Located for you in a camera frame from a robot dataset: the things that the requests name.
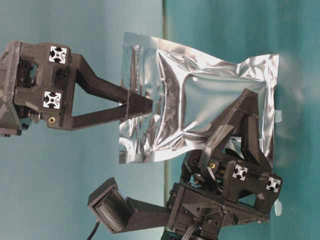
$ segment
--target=teal backdrop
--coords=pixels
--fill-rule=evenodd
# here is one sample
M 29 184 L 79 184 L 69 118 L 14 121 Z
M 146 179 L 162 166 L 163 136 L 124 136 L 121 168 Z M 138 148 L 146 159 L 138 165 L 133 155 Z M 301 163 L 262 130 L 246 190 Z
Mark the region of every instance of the teal backdrop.
M 120 84 L 125 31 L 163 36 L 161 0 L 1 0 L 0 50 L 12 40 L 56 42 L 86 58 L 96 74 Z M 115 104 L 76 89 L 74 113 Z M 128 196 L 162 205 L 164 164 L 118 164 L 119 123 L 67 132 L 32 124 L 22 136 L 0 138 L 0 239 L 85 240 L 96 219 L 88 196 L 116 177 Z M 95 240 L 160 239 L 162 229 Z
M 219 239 L 319 239 L 320 2 L 316 0 L 165 0 L 165 36 L 230 62 L 280 54 L 274 171 L 284 179 L 282 216 L 227 227 Z M 171 186 L 182 157 L 168 161 Z
M 275 171 L 284 179 L 282 216 L 223 229 L 221 240 L 319 237 L 320 2 L 316 0 L 1 0 L 0 49 L 11 40 L 57 42 L 82 53 L 98 76 L 120 83 L 124 31 L 199 49 L 231 62 L 280 54 Z M 75 113 L 114 106 L 76 89 Z M 163 205 L 179 180 L 182 156 L 164 163 L 118 164 L 118 123 L 75 132 L 31 125 L 0 138 L 0 239 L 86 239 L 95 218 L 88 195 L 116 177 L 130 197 Z M 160 239 L 162 229 L 94 239 Z

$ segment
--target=cable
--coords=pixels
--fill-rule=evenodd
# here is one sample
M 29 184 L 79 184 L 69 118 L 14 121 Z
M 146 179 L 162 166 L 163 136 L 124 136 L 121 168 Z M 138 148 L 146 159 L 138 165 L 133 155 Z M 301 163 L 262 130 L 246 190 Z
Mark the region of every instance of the cable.
M 92 237 L 95 235 L 95 233 L 96 233 L 96 231 L 97 231 L 97 229 L 98 229 L 98 227 L 99 227 L 99 224 L 100 224 L 100 221 L 97 219 L 97 220 L 96 220 L 96 224 L 95 224 L 92 232 L 91 232 L 90 235 L 88 236 L 87 240 L 91 240 L 91 239 L 92 239 Z

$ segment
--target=blue-green background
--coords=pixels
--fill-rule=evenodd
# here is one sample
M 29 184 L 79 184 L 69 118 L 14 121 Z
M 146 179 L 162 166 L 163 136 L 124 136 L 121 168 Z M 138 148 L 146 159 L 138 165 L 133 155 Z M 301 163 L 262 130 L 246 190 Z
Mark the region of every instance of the blue-green background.
M 56 42 L 86 58 L 96 74 L 120 84 L 124 32 L 163 36 L 161 0 L 0 0 L 0 50 L 12 40 Z M 79 87 L 75 114 L 114 106 Z M 22 136 L 0 138 L 0 240 L 85 240 L 96 219 L 88 196 L 115 177 L 128 196 L 164 202 L 164 164 L 118 164 L 119 123 L 69 132 L 41 121 Z M 105 239 L 152 239 L 162 229 Z
M 279 53 L 275 172 L 284 179 L 282 216 L 223 229 L 220 239 L 318 239 L 320 2 L 317 0 L 1 0 L 0 49 L 11 40 L 69 45 L 95 72 L 120 83 L 124 31 L 164 36 L 231 62 Z M 77 88 L 75 112 L 109 108 Z M 0 138 L 0 239 L 86 239 L 94 216 L 87 199 L 114 176 L 133 198 L 163 204 L 164 182 L 178 180 L 182 157 L 118 164 L 118 123 L 75 132 L 33 124 Z M 160 239 L 162 229 L 95 238 Z
M 221 240 L 315 240 L 320 233 L 320 2 L 166 0 L 166 38 L 230 62 L 279 53 L 274 171 L 282 216 L 221 230 Z M 169 161 L 169 186 L 182 158 Z

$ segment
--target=silver foil bag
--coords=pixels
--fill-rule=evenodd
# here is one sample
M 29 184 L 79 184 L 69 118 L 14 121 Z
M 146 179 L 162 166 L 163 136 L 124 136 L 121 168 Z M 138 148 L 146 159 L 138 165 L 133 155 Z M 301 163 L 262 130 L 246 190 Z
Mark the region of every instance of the silver foil bag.
M 172 159 L 202 149 L 201 133 L 247 88 L 258 93 L 260 147 L 273 163 L 278 54 L 230 63 L 168 40 L 125 33 L 121 85 L 153 99 L 152 113 L 120 123 L 120 163 Z M 227 147 L 241 156 L 241 139 Z

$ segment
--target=robotic arm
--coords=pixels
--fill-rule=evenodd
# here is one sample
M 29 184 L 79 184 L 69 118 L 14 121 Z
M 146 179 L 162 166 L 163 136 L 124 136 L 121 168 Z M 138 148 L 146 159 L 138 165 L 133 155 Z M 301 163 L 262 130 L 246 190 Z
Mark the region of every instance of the robotic arm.
M 115 108 L 72 116 L 75 84 L 118 102 Z M 0 134 L 21 135 L 31 121 L 77 130 L 148 114 L 153 101 L 96 76 L 84 57 L 56 43 L 13 41 L 0 57 Z
M 167 226 L 173 232 L 162 240 L 217 240 L 222 227 L 268 221 L 283 180 L 271 173 L 258 126 L 258 95 L 245 89 L 208 131 L 191 134 L 207 143 L 185 157 L 166 207 L 122 197 L 114 178 L 90 195 L 88 206 L 113 234 Z M 226 148 L 233 137 L 241 138 L 242 156 Z M 239 202 L 249 195 L 254 205 Z

